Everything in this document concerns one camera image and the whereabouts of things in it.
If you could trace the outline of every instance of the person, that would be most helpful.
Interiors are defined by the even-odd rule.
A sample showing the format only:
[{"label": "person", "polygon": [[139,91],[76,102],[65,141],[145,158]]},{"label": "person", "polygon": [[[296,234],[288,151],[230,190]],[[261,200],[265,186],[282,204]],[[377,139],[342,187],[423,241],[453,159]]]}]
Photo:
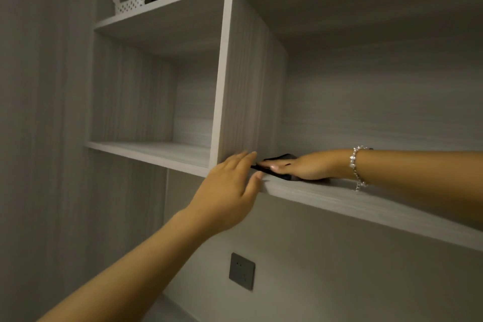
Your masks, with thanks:
[{"label": "person", "polygon": [[[262,172],[246,184],[256,156],[243,152],[214,167],[185,209],[39,321],[141,320],[203,242],[250,212],[262,186]],[[483,221],[482,152],[359,150],[355,168],[352,156],[352,149],[337,149],[259,164],[302,179],[358,179],[357,173],[358,180]]]}]

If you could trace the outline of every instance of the electrical outlet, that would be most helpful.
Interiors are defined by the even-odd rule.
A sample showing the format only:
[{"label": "electrical outlet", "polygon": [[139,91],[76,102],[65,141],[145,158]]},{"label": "electrical outlet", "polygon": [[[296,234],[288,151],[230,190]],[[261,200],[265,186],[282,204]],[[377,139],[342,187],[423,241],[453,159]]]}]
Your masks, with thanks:
[{"label": "electrical outlet", "polygon": [[245,289],[253,290],[253,280],[255,279],[255,263],[247,260],[236,253],[231,254],[230,261],[230,280]]}]

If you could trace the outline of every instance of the bracelet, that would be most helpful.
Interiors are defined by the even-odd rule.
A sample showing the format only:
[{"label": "bracelet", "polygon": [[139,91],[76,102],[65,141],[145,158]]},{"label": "bracelet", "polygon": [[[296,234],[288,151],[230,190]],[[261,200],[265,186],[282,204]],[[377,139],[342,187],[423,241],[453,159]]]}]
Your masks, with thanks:
[{"label": "bracelet", "polygon": [[357,178],[357,186],[355,187],[354,192],[359,192],[361,187],[367,186],[367,183],[365,183],[365,181],[359,176],[359,173],[357,173],[357,170],[355,168],[355,156],[356,156],[357,152],[361,149],[373,150],[373,148],[368,148],[368,147],[364,147],[364,146],[358,146],[358,147],[354,148],[354,151],[353,151],[353,153],[350,157],[351,158],[351,164],[349,164],[349,167],[351,167],[354,171],[355,178]]}]

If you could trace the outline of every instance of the hand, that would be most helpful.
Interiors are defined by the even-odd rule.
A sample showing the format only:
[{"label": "hand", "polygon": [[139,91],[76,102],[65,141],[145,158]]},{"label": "hand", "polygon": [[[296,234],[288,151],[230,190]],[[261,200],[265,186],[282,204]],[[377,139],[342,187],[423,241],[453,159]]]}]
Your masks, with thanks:
[{"label": "hand", "polygon": [[185,209],[200,220],[211,235],[236,226],[253,208],[263,172],[254,173],[246,185],[257,153],[232,155],[214,167]]},{"label": "hand", "polygon": [[264,160],[258,164],[281,175],[290,174],[301,179],[351,178],[350,149],[318,151],[297,159]]}]

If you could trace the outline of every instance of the cubby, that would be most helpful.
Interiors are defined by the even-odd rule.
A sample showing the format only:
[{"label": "cubby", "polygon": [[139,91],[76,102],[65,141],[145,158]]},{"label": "cubby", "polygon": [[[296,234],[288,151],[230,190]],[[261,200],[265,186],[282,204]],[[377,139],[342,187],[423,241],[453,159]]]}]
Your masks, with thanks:
[{"label": "cubby", "polygon": [[[228,155],[483,150],[483,0],[158,0],[94,27],[87,145],[198,176]],[[483,250],[478,229],[353,184],[291,201]]]}]

